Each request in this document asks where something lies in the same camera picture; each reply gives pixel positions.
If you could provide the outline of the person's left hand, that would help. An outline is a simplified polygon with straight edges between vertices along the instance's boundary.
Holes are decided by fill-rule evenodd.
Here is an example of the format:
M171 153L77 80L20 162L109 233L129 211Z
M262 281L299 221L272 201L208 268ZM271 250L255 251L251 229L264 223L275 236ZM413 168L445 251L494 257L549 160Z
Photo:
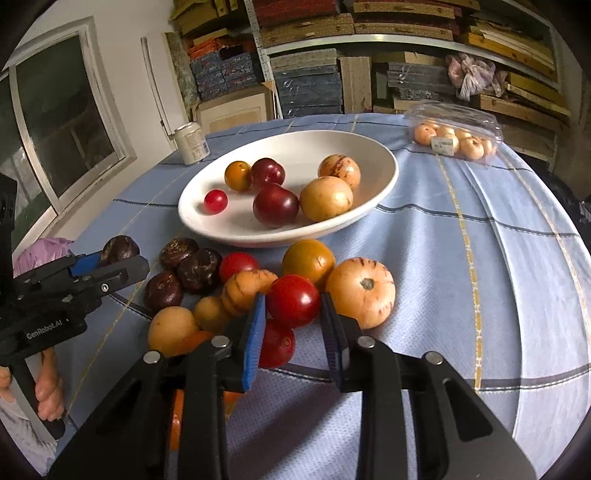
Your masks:
M63 379L57 368L57 356L54 348L48 348L41 354L41 368L36 380L35 395L38 401L37 414L41 420L61 419L65 410L63 400ZM1 409L15 415L14 395L10 390L12 376L8 368L1 368Z

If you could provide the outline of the lavender sleeve forearm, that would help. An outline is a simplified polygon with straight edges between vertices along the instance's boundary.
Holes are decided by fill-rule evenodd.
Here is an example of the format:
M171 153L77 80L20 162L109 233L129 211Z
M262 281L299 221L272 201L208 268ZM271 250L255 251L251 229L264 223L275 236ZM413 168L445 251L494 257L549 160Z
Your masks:
M57 441L41 439L7 388L1 389L1 423L32 468L44 476L56 458Z

